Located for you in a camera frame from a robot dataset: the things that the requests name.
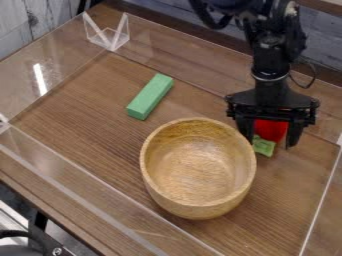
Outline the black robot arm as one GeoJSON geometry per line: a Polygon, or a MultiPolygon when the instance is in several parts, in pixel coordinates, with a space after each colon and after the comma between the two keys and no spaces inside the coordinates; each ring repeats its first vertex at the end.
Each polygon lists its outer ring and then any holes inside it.
{"type": "Polygon", "coordinates": [[[253,51],[255,87],[229,94],[227,116],[251,139],[259,120],[287,124],[286,146],[298,144],[303,129],[317,120],[319,100],[295,92],[289,84],[291,64],[306,49],[301,7],[295,0],[189,0],[203,24],[221,30],[234,23],[253,51]]]}

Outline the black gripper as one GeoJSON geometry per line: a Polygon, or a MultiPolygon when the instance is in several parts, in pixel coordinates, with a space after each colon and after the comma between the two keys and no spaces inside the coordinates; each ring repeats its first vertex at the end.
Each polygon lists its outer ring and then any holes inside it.
{"type": "Polygon", "coordinates": [[[254,119],[287,121],[286,148],[298,144],[305,126],[315,124],[319,101],[295,92],[286,80],[255,81],[255,87],[225,97],[227,116],[249,142],[254,138],[254,119]]]}

